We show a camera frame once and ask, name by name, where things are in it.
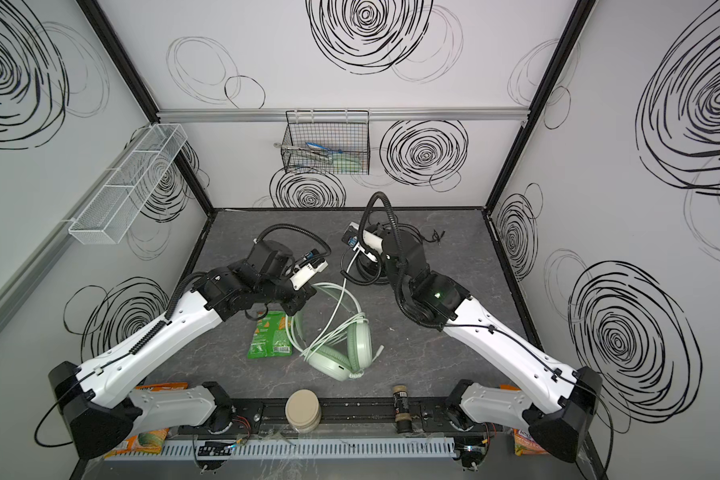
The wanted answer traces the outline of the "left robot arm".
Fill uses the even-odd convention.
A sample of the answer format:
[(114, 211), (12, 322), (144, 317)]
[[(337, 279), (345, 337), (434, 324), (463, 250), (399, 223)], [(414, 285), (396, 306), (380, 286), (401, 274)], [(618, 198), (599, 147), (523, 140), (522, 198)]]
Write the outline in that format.
[(216, 382), (185, 390), (142, 391), (137, 385), (195, 338), (256, 304), (293, 316), (315, 295), (311, 279), (325, 270), (329, 244), (302, 227), (265, 228), (248, 256), (182, 279), (166, 310), (100, 355), (49, 374), (56, 402), (83, 460), (100, 457), (140, 433), (179, 426), (226, 433), (234, 404)]

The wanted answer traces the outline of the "mint green headphones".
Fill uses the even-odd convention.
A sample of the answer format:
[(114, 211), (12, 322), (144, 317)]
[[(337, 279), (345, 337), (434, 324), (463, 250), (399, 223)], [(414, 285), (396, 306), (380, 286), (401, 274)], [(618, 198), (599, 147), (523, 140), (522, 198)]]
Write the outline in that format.
[(333, 330), (324, 329), (307, 345), (302, 335), (301, 313), (287, 316), (286, 332), (292, 346), (309, 366), (334, 380), (361, 378), (385, 346), (374, 346), (369, 319), (357, 298), (345, 286), (320, 282), (314, 287), (337, 301), (326, 327), (340, 310), (344, 310), (348, 318)]

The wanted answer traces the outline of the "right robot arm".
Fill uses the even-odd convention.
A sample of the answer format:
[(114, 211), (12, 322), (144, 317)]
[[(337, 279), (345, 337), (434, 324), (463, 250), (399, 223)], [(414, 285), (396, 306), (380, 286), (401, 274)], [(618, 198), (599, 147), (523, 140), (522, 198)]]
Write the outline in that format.
[(460, 383), (450, 396), (454, 422), (523, 430), (550, 455), (576, 462), (602, 404), (601, 375), (549, 356), (490, 314), (464, 286), (433, 270), (422, 243), (401, 229), (385, 193), (371, 195), (356, 238), (409, 320), (462, 342), (516, 384), (510, 391)]

